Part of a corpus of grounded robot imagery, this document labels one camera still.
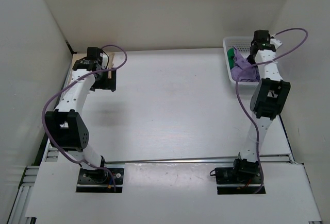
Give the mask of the purple t shirt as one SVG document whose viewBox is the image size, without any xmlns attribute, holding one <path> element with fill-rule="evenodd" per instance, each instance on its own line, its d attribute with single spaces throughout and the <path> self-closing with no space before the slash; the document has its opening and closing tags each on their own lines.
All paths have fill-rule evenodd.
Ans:
<svg viewBox="0 0 330 224">
<path fill-rule="evenodd" d="M 250 64 L 246 58 L 242 56 L 238 48 L 233 48 L 235 50 L 235 66 L 230 70 L 232 79 L 241 82 L 260 82 L 258 66 L 247 68 Z"/>
</svg>

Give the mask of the beige t shirt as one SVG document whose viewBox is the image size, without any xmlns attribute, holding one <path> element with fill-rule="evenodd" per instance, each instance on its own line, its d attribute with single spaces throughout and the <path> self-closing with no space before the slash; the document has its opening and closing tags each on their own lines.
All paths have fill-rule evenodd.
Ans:
<svg viewBox="0 0 330 224">
<path fill-rule="evenodd" d="M 102 52 L 100 55 L 103 57 L 102 69 L 113 67 L 114 53 L 108 54 L 106 52 Z M 82 60 L 85 58 L 85 57 L 80 57 L 80 56 L 81 55 L 79 54 L 79 55 L 73 57 L 72 65 L 71 65 L 72 67 L 76 61 L 79 61 L 79 60 Z M 70 77 L 72 77 L 72 72 L 73 72 L 73 69 L 71 69 L 71 71 L 69 73 Z M 115 73 L 108 72 L 107 73 L 108 79 L 114 79 L 114 74 Z"/>
</svg>

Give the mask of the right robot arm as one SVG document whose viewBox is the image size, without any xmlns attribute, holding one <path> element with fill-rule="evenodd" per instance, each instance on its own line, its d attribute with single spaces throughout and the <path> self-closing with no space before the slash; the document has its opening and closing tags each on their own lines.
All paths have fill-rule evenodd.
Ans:
<svg viewBox="0 0 330 224">
<path fill-rule="evenodd" d="M 234 160 L 232 178 L 239 183 L 259 174 L 260 148 L 270 125 L 282 112 L 291 89 L 291 84 L 282 79 L 275 58 L 276 52 L 272 49 L 258 50 L 255 54 L 256 62 L 265 64 L 264 74 L 251 98 L 252 123 L 246 141 Z"/>
</svg>

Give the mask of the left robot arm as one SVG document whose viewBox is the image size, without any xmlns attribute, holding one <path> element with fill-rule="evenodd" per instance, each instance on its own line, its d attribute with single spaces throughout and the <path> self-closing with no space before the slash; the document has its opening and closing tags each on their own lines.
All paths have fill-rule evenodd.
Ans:
<svg viewBox="0 0 330 224">
<path fill-rule="evenodd" d="M 70 162 L 91 170 L 90 177 L 97 183 L 106 181 L 108 170 L 104 158 L 89 145 L 89 131 L 81 115 L 97 77 L 108 78 L 111 71 L 114 69 L 73 70 L 69 85 L 51 97 L 42 110 L 42 124 L 52 146 Z"/>
</svg>

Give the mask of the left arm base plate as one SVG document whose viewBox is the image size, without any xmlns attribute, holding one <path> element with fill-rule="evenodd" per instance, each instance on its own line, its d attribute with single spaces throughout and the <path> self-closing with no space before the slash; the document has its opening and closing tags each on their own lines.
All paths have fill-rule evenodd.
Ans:
<svg viewBox="0 0 330 224">
<path fill-rule="evenodd" d="M 80 169 L 77 193 L 121 193 L 123 189 L 124 168 L 109 168 L 115 179 L 115 187 L 108 172 L 103 170 Z"/>
</svg>

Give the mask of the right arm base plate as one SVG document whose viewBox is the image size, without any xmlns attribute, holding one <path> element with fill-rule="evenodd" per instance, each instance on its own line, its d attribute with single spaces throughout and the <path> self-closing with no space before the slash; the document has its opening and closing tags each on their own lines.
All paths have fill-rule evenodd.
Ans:
<svg viewBox="0 0 330 224">
<path fill-rule="evenodd" d="M 218 195 L 252 195 L 266 194 L 265 187 L 261 186 L 261 176 L 235 176 L 231 167 L 216 167 L 209 175 L 216 179 Z"/>
</svg>

